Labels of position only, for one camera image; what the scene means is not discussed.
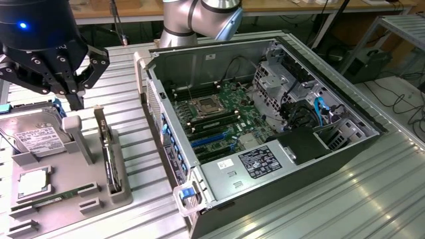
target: blue led light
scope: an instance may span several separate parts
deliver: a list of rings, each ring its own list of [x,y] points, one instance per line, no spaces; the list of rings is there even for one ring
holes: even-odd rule
[[[27,28],[26,23],[21,22],[21,23],[18,24],[18,27],[19,27],[21,29],[26,29],[26,28]]]

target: green circuit board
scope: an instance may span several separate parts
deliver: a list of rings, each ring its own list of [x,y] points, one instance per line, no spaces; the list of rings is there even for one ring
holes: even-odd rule
[[[235,88],[234,87],[235,83],[223,83],[221,85],[218,94],[191,99],[187,101],[175,101],[173,103],[174,111],[179,119],[179,123],[185,128],[186,137],[190,143],[193,143],[197,140],[206,139],[207,137],[210,137],[210,135],[197,138],[195,140],[190,140],[190,136],[195,135],[195,133],[191,133],[190,127],[187,127],[189,121],[205,119],[209,116],[225,112],[231,112],[234,110],[238,111],[239,118],[237,119],[237,121],[218,128],[219,133],[225,133],[223,139],[203,144],[201,146],[193,147],[194,152],[202,151],[201,153],[197,153],[197,157],[201,163],[209,162],[222,157],[222,155],[218,155],[202,159],[202,155],[207,152],[215,152],[217,150],[219,151],[221,149],[225,149],[230,146],[230,151],[226,153],[226,155],[229,155],[247,149],[246,144],[243,145],[238,140],[242,135],[249,134],[249,136],[254,137],[258,144],[262,144],[266,138],[275,133],[266,124],[265,120],[261,119],[261,114],[255,109],[254,105],[249,104],[250,99],[247,97],[247,94],[251,94],[251,92],[243,89],[241,86]],[[205,99],[210,101],[210,98],[214,100],[215,103],[219,103],[218,108],[221,111],[219,113],[214,113],[205,116],[199,111],[198,103],[199,100]]]

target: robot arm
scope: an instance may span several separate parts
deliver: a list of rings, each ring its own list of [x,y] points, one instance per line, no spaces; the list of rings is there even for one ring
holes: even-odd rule
[[[83,42],[67,0],[0,0],[0,79],[83,108],[82,95],[109,65],[107,51]],[[89,65],[75,74],[83,57]]]
[[[163,31],[159,47],[193,45],[195,32],[229,40],[242,18],[239,0],[162,0]]]

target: motherboard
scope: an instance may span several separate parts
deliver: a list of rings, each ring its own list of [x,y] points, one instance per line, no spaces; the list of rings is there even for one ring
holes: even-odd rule
[[[253,90],[223,82],[213,95],[174,101],[173,107],[201,163],[243,151],[274,134],[250,100]]]

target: hard drive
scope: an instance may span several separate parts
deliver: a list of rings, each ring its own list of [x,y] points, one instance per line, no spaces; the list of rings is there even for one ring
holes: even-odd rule
[[[14,154],[31,152],[35,157],[43,157],[65,151],[63,143],[71,137],[61,129],[65,114],[58,101],[1,108],[0,135]]]

